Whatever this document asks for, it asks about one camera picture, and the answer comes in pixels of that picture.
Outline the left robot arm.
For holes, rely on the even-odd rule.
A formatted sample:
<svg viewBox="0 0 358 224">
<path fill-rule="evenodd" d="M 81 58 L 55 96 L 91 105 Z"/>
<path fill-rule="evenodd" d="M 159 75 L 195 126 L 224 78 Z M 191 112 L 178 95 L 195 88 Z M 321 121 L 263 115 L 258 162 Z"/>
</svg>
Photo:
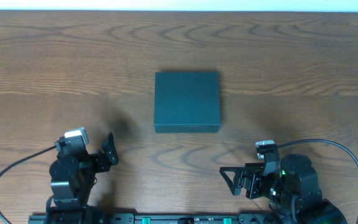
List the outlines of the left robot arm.
<svg viewBox="0 0 358 224">
<path fill-rule="evenodd" d="M 53 195 L 47 202 L 47 224 L 109 223 L 100 208 L 88 205 L 91 189 L 97 183 L 96 174 L 108 172 L 119 163 L 114 137 L 109 133 L 101 150 L 89 154 L 86 136 L 82 133 L 60 137 L 55 145 L 57 160 L 50 166 Z"/>
</svg>

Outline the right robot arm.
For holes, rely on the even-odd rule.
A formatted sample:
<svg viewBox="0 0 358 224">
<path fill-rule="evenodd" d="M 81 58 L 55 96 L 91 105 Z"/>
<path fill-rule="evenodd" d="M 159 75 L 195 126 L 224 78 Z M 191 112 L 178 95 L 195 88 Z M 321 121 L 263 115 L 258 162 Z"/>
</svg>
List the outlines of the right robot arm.
<svg viewBox="0 0 358 224">
<path fill-rule="evenodd" d="M 272 213 L 253 216 L 241 223 L 316 223 L 345 224 L 342 212 L 323 198 L 318 174 L 307 156 L 289 154 L 261 155 L 260 163 L 246 163 L 243 167 L 221 167 L 219 172 L 231 193 L 238 196 L 246 189 L 249 200 L 269 199 Z"/>
</svg>

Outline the dark green box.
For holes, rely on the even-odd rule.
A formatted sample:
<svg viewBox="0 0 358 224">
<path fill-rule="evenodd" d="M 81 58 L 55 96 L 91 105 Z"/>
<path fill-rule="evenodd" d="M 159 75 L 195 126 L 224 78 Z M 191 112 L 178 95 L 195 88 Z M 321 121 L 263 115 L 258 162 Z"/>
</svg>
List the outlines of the dark green box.
<svg viewBox="0 0 358 224">
<path fill-rule="evenodd" d="M 155 73 L 156 133 L 216 133 L 221 127 L 219 73 Z"/>
</svg>

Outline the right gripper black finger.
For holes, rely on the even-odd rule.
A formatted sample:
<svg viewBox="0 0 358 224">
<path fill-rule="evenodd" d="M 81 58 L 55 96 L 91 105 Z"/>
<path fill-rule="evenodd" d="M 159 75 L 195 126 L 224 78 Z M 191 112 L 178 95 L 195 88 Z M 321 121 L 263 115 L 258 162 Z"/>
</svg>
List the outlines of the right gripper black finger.
<svg viewBox="0 0 358 224">
<path fill-rule="evenodd" d="M 244 187 L 244 172 L 242 174 L 234 174 L 232 179 L 229 178 L 227 172 L 221 174 L 223 179 L 226 181 L 229 190 L 234 196 L 238 196 L 241 194 L 241 190 Z"/>
<path fill-rule="evenodd" d="M 242 174 L 246 170 L 245 167 L 220 167 L 219 172 L 221 174 L 225 172 L 233 172 L 235 174 Z"/>
</svg>

